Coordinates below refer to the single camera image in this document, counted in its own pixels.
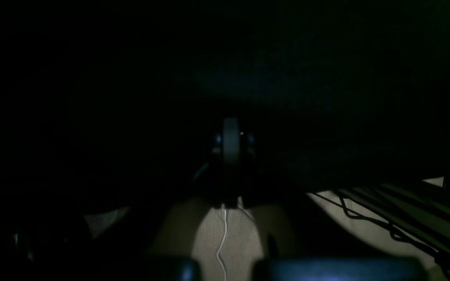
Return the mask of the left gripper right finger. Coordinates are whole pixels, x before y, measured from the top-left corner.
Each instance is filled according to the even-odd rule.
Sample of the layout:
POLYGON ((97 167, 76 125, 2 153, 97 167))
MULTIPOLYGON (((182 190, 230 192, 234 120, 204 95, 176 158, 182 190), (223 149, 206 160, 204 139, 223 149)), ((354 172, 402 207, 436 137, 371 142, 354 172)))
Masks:
POLYGON ((252 212, 265 257, 254 281, 423 281, 416 258, 375 249, 338 225, 303 190, 263 171, 255 141, 232 118, 232 194, 252 212))

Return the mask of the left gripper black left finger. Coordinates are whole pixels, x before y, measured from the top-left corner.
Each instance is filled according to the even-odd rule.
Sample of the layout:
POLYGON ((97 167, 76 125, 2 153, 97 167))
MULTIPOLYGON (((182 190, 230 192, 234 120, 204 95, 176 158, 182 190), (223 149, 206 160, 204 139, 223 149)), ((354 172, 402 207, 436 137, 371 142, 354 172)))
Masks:
POLYGON ((232 193, 232 118, 225 118, 220 128, 210 159, 191 180, 191 187, 197 190, 205 187, 213 193, 194 196, 170 208, 148 251, 129 271, 128 281, 201 281, 202 270, 192 258, 192 252, 202 222, 212 208, 221 211, 223 220, 222 237, 214 259, 222 272, 220 280, 228 280, 221 251, 229 231, 229 209, 225 203, 232 193))

